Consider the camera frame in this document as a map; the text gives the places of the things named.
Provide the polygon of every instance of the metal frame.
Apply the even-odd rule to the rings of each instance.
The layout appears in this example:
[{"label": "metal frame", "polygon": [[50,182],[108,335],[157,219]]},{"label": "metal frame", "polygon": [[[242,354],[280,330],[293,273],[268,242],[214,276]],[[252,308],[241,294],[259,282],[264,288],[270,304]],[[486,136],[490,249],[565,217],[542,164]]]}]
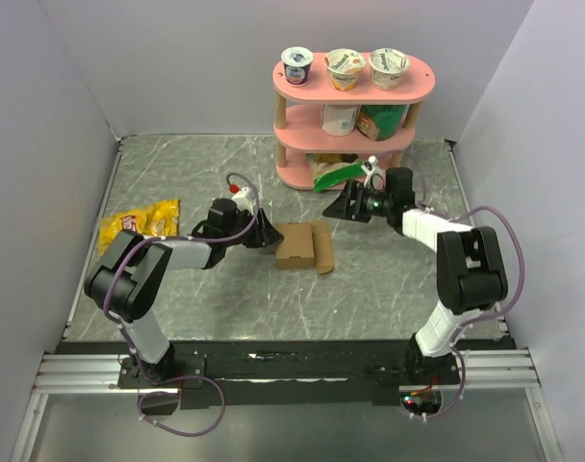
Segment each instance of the metal frame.
[{"label": "metal frame", "polygon": [[[136,395],[141,390],[122,390],[117,387],[124,354],[46,354],[42,358],[32,398],[13,452],[12,462],[29,461],[38,428],[49,395]],[[540,389],[534,362],[527,349],[467,350],[466,388],[525,389],[530,409],[545,451],[547,461],[561,462],[559,446]],[[400,387],[400,391],[417,389],[419,385]],[[444,385],[442,390],[458,385]]]},{"label": "metal frame", "polygon": [[70,307],[70,313],[68,314],[68,319],[65,324],[64,336],[62,340],[68,337],[68,331],[72,325],[72,320],[74,319],[74,314],[79,304],[79,297],[81,296],[81,292],[83,291],[83,281],[85,280],[85,277],[88,274],[91,255],[93,254],[93,250],[98,240],[98,227],[100,224],[100,219],[104,217],[104,212],[105,209],[107,208],[107,203],[109,202],[109,195],[111,195],[113,182],[115,180],[115,176],[117,175],[117,169],[119,168],[119,162],[121,161],[121,156],[123,154],[122,147],[123,140],[121,140],[119,142],[119,145],[117,146],[117,152],[115,153],[113,169],[111,171],[111,176],[109,177],[109,182],[107,183],[107,189],[104,191],[104,194],[102,196],[102,202],[100,203],[100,208],[98,209],[98,215],[96,216],[95,224],[93,225],[93,231],[91,232],[91,240],[89,241],[88,254],[86,256],[85,263],[83,264],[83,269],[81,270],[81,276],[79,277],[77,290],[75,291],[74,298],[72,299],[72,305]]},{"label": "metal frame", "polygon": [[545,459],[548,462],[564,462],[564,455],[562,454],[543,392],[540,388],[527,388],[525,393],[527,394],[532,418],[545,453]]}]

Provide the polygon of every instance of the green package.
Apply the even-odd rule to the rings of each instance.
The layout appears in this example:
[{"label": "green package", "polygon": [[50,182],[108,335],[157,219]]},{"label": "green package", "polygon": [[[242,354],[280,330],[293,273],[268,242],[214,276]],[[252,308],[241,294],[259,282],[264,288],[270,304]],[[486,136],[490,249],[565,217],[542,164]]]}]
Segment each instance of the green package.
[{"label": "green package", "polygon": [[405,111],[405,104],[361,106],[357,128],[370,140],[386,140],[397,131],[399,121]]},{"label": "green package", "polygon": [[[323,159],[331,157],[329,162]],[[364,175],[356,154],[307,154],[308,164],[314,177],[314,191],[320,193],[327,188],[339,185],[350,178]]]}]

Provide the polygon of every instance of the shelf tier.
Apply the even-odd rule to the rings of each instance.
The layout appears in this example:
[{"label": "shelf tier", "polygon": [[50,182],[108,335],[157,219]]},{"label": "shelf tier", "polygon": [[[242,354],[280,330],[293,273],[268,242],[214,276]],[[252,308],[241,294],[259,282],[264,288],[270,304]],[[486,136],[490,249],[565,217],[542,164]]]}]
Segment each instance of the shelf tier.
[{"label": "shelf tier", "polygon": [[359,154],[396,151],[408,147],[415,137],[414,127],[404,128],[401,124],[392,137],[383,141],[372,141],[356,128],[350,135],[334,137],[320,127],[320,106],[307,104],[289,107],[286,128],[274,126],[273,130],[283,145],[304,152]]},{"label": "shelf tier", "polygon": [[[367,158],[368,155],[361,154],[360,157]],[[378,158],[378,164],[383,170],[389,168],[389,162],[391,161],[391,155],[383,155]],[[314,178],[312,177],[312,171],[304,152],[295,151],[292,149],[286,150],[286,166],[277,167],[277,174],[279,175],[282,182],[295,188],[296,190],[313,190],[314,189]],[[365,179],[365,176],[357,178],[361,181]],[[329,190],[342,190],[345,183],[329,188]]]},{"label": "shelf tier", "polygon": [[324,65],[326,53],[314,53],[308,83],[302,87],[291,85],[284,76],[284,65],[273,69],[275,90],[290,101],[306,104],[413,104],[425,99],[436,85],[436,77],[426,63],[408,55],[410,68],[392,90],[379,90],[371,84],[369,53],[362,53],[368,61],[359,76],[357,86],[348,91],[331,88]]}]

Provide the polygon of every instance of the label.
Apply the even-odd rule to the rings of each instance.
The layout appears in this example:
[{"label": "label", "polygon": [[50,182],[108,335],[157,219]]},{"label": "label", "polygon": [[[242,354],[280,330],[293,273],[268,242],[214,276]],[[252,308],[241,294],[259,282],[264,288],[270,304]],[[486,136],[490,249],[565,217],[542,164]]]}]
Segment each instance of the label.
[{"label": "label", "polygon": [[137,231],[137,216],[126,215],[121,218],[121,229],[129,229],[131,231]]},{"label": "label", "polygon": [[292,84],[300,84],[305,79],[305,70],[303,67],[286,66],[286,78]]}]

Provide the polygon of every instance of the purple cable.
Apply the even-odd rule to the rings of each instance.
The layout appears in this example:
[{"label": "purple cable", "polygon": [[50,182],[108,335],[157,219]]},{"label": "purple cable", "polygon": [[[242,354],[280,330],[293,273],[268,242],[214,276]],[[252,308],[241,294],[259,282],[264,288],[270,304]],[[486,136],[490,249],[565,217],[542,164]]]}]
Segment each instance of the purple cable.
[{"label": "purple cable", "polygon": [[500,316],[506,315],[509,311],[511,311],[513,309],[515,304],[518,302],[518,300],[520,299],[520,296],[521,296],[521,292],[523,291],[523,284],[525,282],[525,261],[523,259],[523,250],[521,249],[520,241],[519,241],[519,239],[517,239],[517,235],[515,234],[515,230],[513,229],[513,226],[511,226],[511,223],[508,222],[508,220],[500,212],[500,210],[498,210],[496,207],[492,207],[491,205],[481,205],[479,207],[476,207],[476,208],[470,210],[466,214],[463,214],[462,216],[455,218],[453,221],[462,221],[466,218],[470,218],[471,216],[473,216],[473,215],[475,215],[478,212],[481,212],[483,210],[485,210],[487,212],[491,212],[502,222],[502,224],[506,228],[506,231],[508,232],[508,235],[511,238],[511,241],[513,242],[513,246],[515,247],[515,252],[517,253],[517,261],[518,261],[518,264],[520,267],[520,275],[519,275],[519,280],[517,283],[517,288],[515,289],[515,293],[513,294],[513,297],[504,305],[504,307],[500,311],[496,311],[495,313],[489,313],[487,315],[481,315],[478,318],[475,318],[473,320],[464,321],[453,332],[453,334],[450,338],[450,342],[453,344],[453,346],[451,347],[451,350],[452,350],[453,354],[455,354],[459,358],[459,361],[461,362],[461,368],[460,368],[461,381],[459,383],[459,388],[457,389],[457,392],[455,392],[455,396],[453,397],[453,399],[450,401],[450,403],[447,406],[442,408],[436,414],[431,414],[431,415],[427,416],[427,419],[435,419],[437,417],[444,415],[448,411],[450,411],[455,406],[457,401],[459,401],[461,399],[462,395],[464,394],[464,388],[466,387],[466,362],[464,361],[464,357],[463,357],[461,351],[459,351],[459,349],[457,349],[457,346],[455,345],[459,335],[462,333],[462,331],[466,327],[468,327],[476,322],[490,321],[490,320],[494,320],[496,318],[499,318]]},{"label": "purple cable", "polygon": [[[241,175],[240,173],[236,173],[236,172],[231,172],[228,173],[226,175],[226,183],[231,186],[231,182],[230,179],[232,177],[238,177],[241,178],[241,180],[243,182],[245,182],[247,184],[247,186],[249,187],[249,189],[254,193],[254,197],[256,197],[256,209],[254,211],[254,215],[252,216],[252,219],[250,220],[250,222],[247,224],[247,226],[245,226],[243,228],[242,231],[240,231],[239,233],[235,234],[234,236],[230,236],[227,238],[219,238],[219,239],[204,239],[204,238],[192,238],[189,236],[167,236],[167,237],[155,237],[155,238],[147,238],[142,240],[140,243],[138,243],[137,245],[135,245],[134,247],[132,247],[130,249],[130,251],[128,252],[128,254],[124,257],[124,259],[121,261],[121,264],[119,265],[119,268],[117,269],[117,271],[115,272],[114,276],[113,276],[113,281],[111,282],[111,285],[109,286],[109,289],[107,290],[107,293],[104,297],[104,301],[102,303],[102,311],[104,313],[104,316],[109,320],[115,323],[115,325],[117,325],[117,327],[119,328],[119,331],[121,332],[121,336],[124,338],[124,340],[126,341],[126,343],[128,344],[128,347],[130,348],[130,352],[131,354],[135,355],[135,357],[138,355],[137,353],[133,353],[133,351],[137,351],[137,346],[135,345],[135,343],[132,341],[132,339],[130,338],[130,336],[128,335],[128,333],[126,332],[123,324],[121,323],[121,321],[114,317],[110,311],[111,311],[111,300],[113,298],[113,292],[115,289],[115,286],[117,285],[117,283],[119,282],[119,279],[121,278],[121,275],[123,274],[123,272],[125,271],[126,267],[128,266],[128,264],[130,263],[130,261],[132,260],[132,258],[137,254],[137,252],[139,252],[139,250],[141,250],[143,247],[145,247],[148,244],[152,244],[155,242],[161,242],[161,241],[195,241],[198,243],[206,243],[206,244],[218,244],[218,243],[227,243],[230,241],[233,241],[237,238],[240,238],[241,236],[243,236],[245,233],[247,233],[250,229],[252,229],[252,226],[254,226],[254,224],[256,223],[256,220],[258,219],[258,212],[260,209],[260,202],[259,202],[259,192],[258,189],[256,188],[256,186],[244,175]],[[163,425],[162,423],[158,423],[154,420],[152,420],[151,418],[145,416],[142,413],[142,409],[141,409],[141,404],[142,402],[149,396],[155,396],[155,395],[170,395],[167,392],[153,392],[153,393],[149,393],[146,395],[143,395],[140,399],[139,399],[139,413],[140,413],[140,417],[142,419],[147,420],[148,422],[150,422],[151,424],[156,425],[158,428],[161,428],[162,430],[168,431],[170,433],[173,433],[175,435],[179,435],[179,436],[188,436],[188,437],[192,437],[192,436],[202,436],[205,435],[206,433],[209,433],[210,431],[212,431],[214,428],[216,428],[219,423],[221,422],[222,418],[224,417],[224,411],[226,409],[226,403],[225,403],[225,399],[224,399],[224,392],[222,392],[222,389],[219,387],[219,385],[217,385],[217,383],[212,380],[211,378],[205,377],[205,376],[201,376],[201,375],[185,375],[185,376],[181,376],[181,377],[174,377],[174,378],[170,378],[168,380],[165,381],[159,381],[156,380],[154,377],[151,377],[148,373],[147,370],[145,369],[142,361],[140,360],[139,357],[137,357],[137,363],[139,364],[139,368],[140,368],[140,372],[143,374],[143,376],[145,377],[145,379],[147,381],[149,381],[150,383],[152,383],[153,385],[163,385],[163,384],[167,384],[167,383],[172,383],[172,382],[179,382],[179,381],[184,381],[184,380],[205,380],[209,383],[211,383],[212,385],[214,385],[214,387],[216,387],[217,392],[220,395],[220,399],[222,402],[221,405],[221,410],[219,415],[217,416],[216,420],[214,421],[214,423],[212,423],[211,426],[209,426],[208,428],[206,428],[203,431],[199,431],[196,433],[186,433],[183,431],[179,431],[179,430],[175,430],[173,428],[170,428],[166,425]]]},{"label": "purple cable", "polygon": [[219,394],[219,399],[220,399],[221,405],[220,405],[219,414],[217,415],[216,419],[214,420],[214,422],[210,426],[208,426],[204,430],[197,431],[194,433],[188,432],[188,431],[176,430],[175,428],[171,428],[168,425],[164,425],[163,423],[160,423],[160,422],[156,421],[155,419],[152,419],[151,417],[146,416],[142,412],[142,403],[147,399],[147,397],[167,397],[167,396],[171,395],[171,393],[168,393],[168,392],[152,392],[152,393],[148,393],[148,394],[140,397],[139,401],[137,402],[137,409],[139,410],[140,418],[142,420],[148,422],[149,424],[152,424],[152,425],[157,426],[158,428],[160,428],[164,431],[167,431],[168,433],[172,433],[173,435],[185,436],[187,438],[193,438],[196,436],[206,435],[207,433],[209,433],[210,431],[215,429],[219,425],[219,423],[222,421],[222,418],[224,417],[224,411],[226,410],[226,400],[224,398],[224,392],[222,392],[221,387],[219,385],[217,385],[215,380],[212,380],[209,377],[205,377],[205,376],[201,376],[201,375],[186,375],[184,377],[179,377],[179,378],[173,377],[173,378],[170,378],[168,380],[165,380],[162,383],[166,384],[166,383],[179,382],[182,379],[183,380],[204,380],[208,383],[211,383],[216,388],[217,393]]}]

